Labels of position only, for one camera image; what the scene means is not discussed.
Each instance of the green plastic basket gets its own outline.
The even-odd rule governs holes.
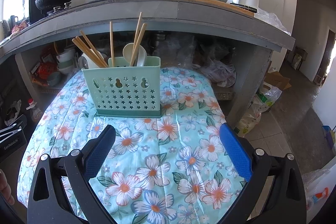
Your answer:
[[[87,87],[100,116],[159,118],[159,57],[148,56],[145,66],[129,67],[123,57],[115,58],[115,67],[82,69]]]

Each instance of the wooden chopstick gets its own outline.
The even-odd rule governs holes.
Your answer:
[[[110,21],[110,45],[111,45],[112,67],[115,67],[115,63],[114,63],[114,48],[113,48],[113,23],[112,23],[112,21]]]
[[[103,57],[99,54],[99,52],[96,50],[96,48],[94,47],[94,45],[91,43],[91,41],[88,39],[88,37],[85,35],[85,33],[80,30],[79,31],[82,36],[84,37],[85,41],[88,43],[88,45],[91,47],[91,49],[93,50],[93,52],[96,54],[96,56],[103,62],[105,63],[106,67],[107,67],[107,63],[105,62],[105,60],[103,59]]]
[[[97,62],[100,63],[100,67],[102,68],[107,68],[107,65],[105,62],[102,62],[90,49],[89,47],[85,44],[85,42],[80,38],[80,37],[76,37],[76,40],[82,45],[83,48],[85,48],[89,53],[90,55],[93,56],[94,59],[97,60]]]
[[[141,19],[142,19],[142,12],[140,12],[139,19],[138,19],[138,24],[136,25],[132,54],[134,52],[135,44],[137,43],[137,40],[138,40],[138,36],[139,36],[139,32],[140,32]]]
[[[138,52],[139,52],[139,46],[140,46],[140,43],[141,43],[143,34],[145,33],[146,27],[147,27],[147,23],[143,23],[143,25],[142,25],[142,27],[141,27],[141,30],[140,30],[140,33],[139,33],[139,36],[138,36],[138,39],[137,39],[136,44],[135,44],[135,46],[134,46],[134,51],[133,51],[133,53],[132,53],[131,62],[130,62],[130,64],[129,64],[130,67],[133,67],[133,65],[134,65],[134,61],[135,61],[135,58],[136,58],[137,55],[138,55]]]
[[[88,58],[91,59],[91,61],[93,63],[95,63],[99,68],[102,68],[101,63],[99,62],[99,59],[95,58],[95,55],[93,54],[93,52],[91,52],[90,50],[87,50],[86,48],[83,47],[83,45],[76,40],[76,38],[72,39],[72,42],[83,52],[86,54],[86,56]]]

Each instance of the blue gripper pad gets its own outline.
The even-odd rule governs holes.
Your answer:
[[[87,142],[85,146],[88,145],[88,155],[85,155],[85,157],[83,157],[83,176],[86,181],[89,181],[89,179],[96,177],[115,140],[116,131],[114,127],[111,125],[107,125],[96,139],[92,139]],[[82,149],[83,153],[85,153],[86,150],[85,146]]]
[[[252,163],[248,154],[239,143],[236,133],[223,123],[219,129],[219,138],[229,155],[238,174],[249,181],[252,176]]]

